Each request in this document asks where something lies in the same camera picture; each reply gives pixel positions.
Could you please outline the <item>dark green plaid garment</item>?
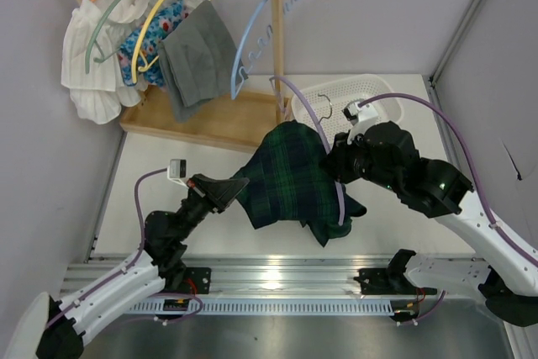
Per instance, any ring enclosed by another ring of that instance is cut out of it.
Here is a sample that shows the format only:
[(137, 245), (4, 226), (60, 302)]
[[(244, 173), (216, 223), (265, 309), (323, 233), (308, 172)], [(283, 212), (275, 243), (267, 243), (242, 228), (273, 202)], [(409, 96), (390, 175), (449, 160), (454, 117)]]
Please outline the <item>dark green plaid garment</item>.
[(305, 124), (287, 121), (262, 140), (250, 160), (233, 178), (249, 183), (237, 197), (254, 229), (278, 221), (308, 226), (321, 246), (350, 234), (352, 219), (367, 213), (354, 198), (344, 196), (344, 220), (336, 183), (319, 168), (326, 156), (318, 133)]

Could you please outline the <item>purple hanger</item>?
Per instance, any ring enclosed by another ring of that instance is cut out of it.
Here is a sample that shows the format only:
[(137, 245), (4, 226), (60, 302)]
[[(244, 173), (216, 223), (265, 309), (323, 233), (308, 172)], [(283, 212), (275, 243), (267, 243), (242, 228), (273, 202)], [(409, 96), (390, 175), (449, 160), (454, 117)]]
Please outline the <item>purple hanger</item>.
[[(287, 105), (285, 104), (284, 96), (277, 94), (277, 82), (283, 82), (287, 86), (287, 88), (291, 90), (292, 93), (299, 99), (300, 103), (306, 109), (307, 113), (309, 114), (309, 117), (313, 121), (314, 127), (319, 135), (319, 138), (322, 141), (325, 153), (329, 154), (330, 153), (329, 141), (321, 125), (321, 121), (324, 119), (324, 117), (322, 117), (321, 119), (318, 118), (318, 116), (316, 115), (314, 109), (312, 108), (311, 104), (306, 99), (306, 97), (286, 77), (275, 75), (269, 78), (269, 82), (271, 83), (272, 90), (274, 92), (274, 95), (277, 98), (277, 111), (279, 113), (282, 113), (285, 117), (287, 117), (291, 113), (291, 109), (287, 107)], [(334, 182), (334, 185), (335, 185), (335, 191), (336, 191), (338, 204), (339, 204), (338, 225), (342, 226), (345, 221), (344, 191), (343, 191), (342, 185), (339, 182)]]

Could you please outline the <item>grey pleated skirt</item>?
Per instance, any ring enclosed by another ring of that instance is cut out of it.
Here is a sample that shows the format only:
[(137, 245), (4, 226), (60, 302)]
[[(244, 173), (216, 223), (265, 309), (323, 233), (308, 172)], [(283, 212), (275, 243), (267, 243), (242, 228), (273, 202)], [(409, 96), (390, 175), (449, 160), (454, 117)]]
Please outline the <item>grey pleated skirt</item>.
[(236, 46), (209, 0), (158, 45), (158, 62), (174, 119), (184, 123), (230, 90)]

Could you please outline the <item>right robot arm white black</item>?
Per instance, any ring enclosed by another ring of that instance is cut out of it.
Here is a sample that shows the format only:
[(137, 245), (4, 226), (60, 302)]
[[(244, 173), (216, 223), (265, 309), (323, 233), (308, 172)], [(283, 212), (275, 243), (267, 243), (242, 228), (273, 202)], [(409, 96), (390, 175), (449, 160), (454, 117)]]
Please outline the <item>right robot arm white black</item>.
[(400, 249), (385, 271), (398, 294), (435, 288), (475, 299), (519, 327), (537, 323), (537, 255), (527, 244), (517, 253), (514, 233), (502, 220), (490, 224), (478, 192), (451, 163), (420, 156), (412, 135), (392, 121), (375, 124), (349, 141), (335, 136), (320, 167), (342, 184), (357, 179), (394, 193), (407, 208), (444, 225), (479, 255), (480, 262), (448, 261)]

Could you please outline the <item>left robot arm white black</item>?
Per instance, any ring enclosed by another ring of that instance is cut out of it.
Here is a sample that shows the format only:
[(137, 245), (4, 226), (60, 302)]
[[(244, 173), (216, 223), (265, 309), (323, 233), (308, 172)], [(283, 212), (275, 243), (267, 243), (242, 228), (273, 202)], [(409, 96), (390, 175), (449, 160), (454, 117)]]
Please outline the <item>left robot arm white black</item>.
[(49, 300), (49, 318), (35, 358), (78, 358), (85, 346), (127, 309), (161, 293), (180, 290), (187, 270), (186, 238), (209, 214), (223, 213), (248, 184), (244, 177), (216, 180), (195, 174), (177, 211), (140, 216), (140, 245), (90, 285)]

